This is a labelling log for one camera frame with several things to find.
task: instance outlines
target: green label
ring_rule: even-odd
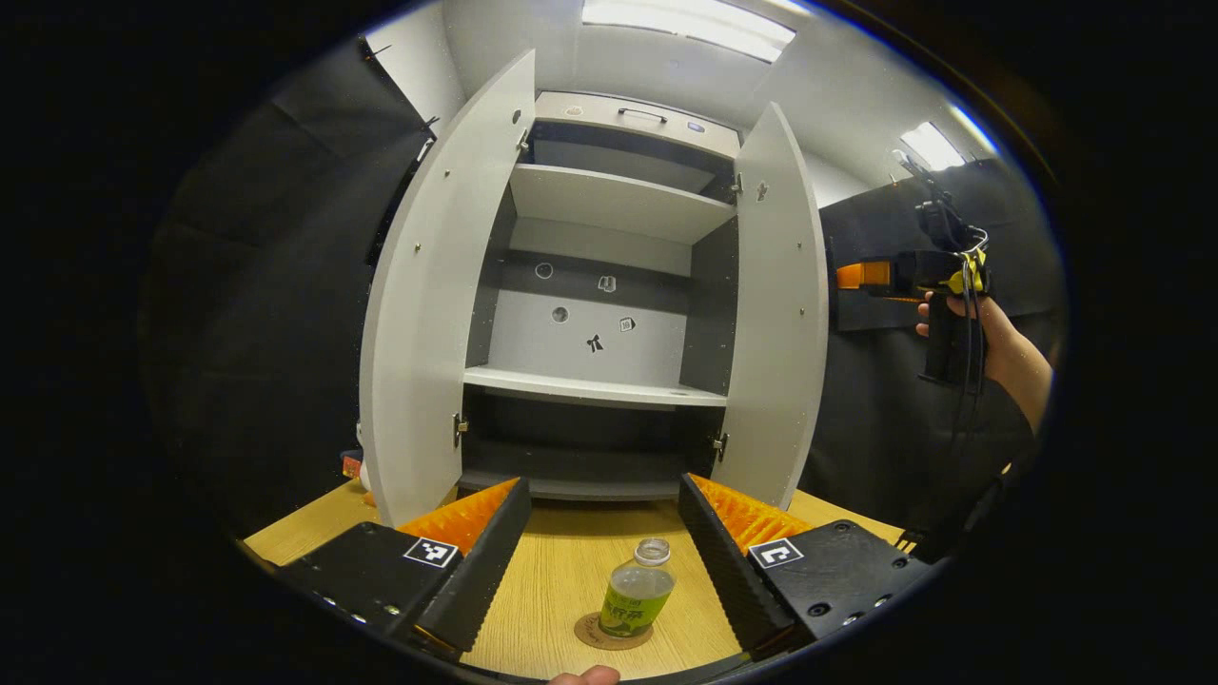
[[[614,637],[633,637],[642,635],[647,626],[660,616],[669,592],[650,600],[627,597],[609,586],[605,591],[605,606],[600,608],[600,630]]]

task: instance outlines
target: round coaster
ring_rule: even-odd
[[[600,631],[600,626],[598,625],[599,620],[600,612],[590,613],[580,620],[576,620],[575,636],[582,640],[585,645],[592,645],[598,650],[628,650],[652,639],[653,630],[650,625],[647,626],[647,631],[642,635],[636,635],[633,637],[613,637]]]

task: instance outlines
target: black curtain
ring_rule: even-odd
[[[342,483],[378,228],[430,137],[363,39],[318,59],[186,174],[140,311],[158,433],[248,535]]]
[[[1041,353],[1065,321],[1061,262],[1035,196],[996,161],[934,174],[965,221],[989,232],[993,296]],[[821,210],[831,268],[900,250],[934,249],[914,206],[929,199],[915,179],[884,185]],[[1007,463],[1037,444],[1015,402],[990,380],[977,402],[973,438],[952,453],[960,394],[921,380],[926,340],[916,306],[862,293],[837,296],[825,392],[800,489],[903,528],[929,530],[978,497]],[[972,411],[966,397],[961,413]]]

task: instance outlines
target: open cabinet door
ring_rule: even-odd
[[[766,106],[736,171],[743,190],[728,441],[711,477],[786,509],[821,403],[828,280],[804,156],[778,105]]]
[[[513,60],[445,128],[393,217],[359,357],[364,466],[381,522],[434,509],[460,477],[453,414],[474,294],[516,144],[533,122],[533,51]]]

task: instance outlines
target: wooden table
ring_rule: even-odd
[[[380,523],[358,483],[323,495],[255,533],[245,542],[285,564],[356,523]],[[446,501],[456,496],[449,492]],[[812,525],[849,518],[892,544],[901,529],[860,517],[801,491],[788,509]],[[643,538],[664,538],[676,589],[655,620],[652,639],[633,650],[602,651],[581,642],[575,622],[600,608],[609,572]],[[524,676],[581,673],[600,663],[622,679],[685,670],[741,652],[675,501],[555,502],[535,500],[532,517],[503,575],[474,651],[463,663]]]

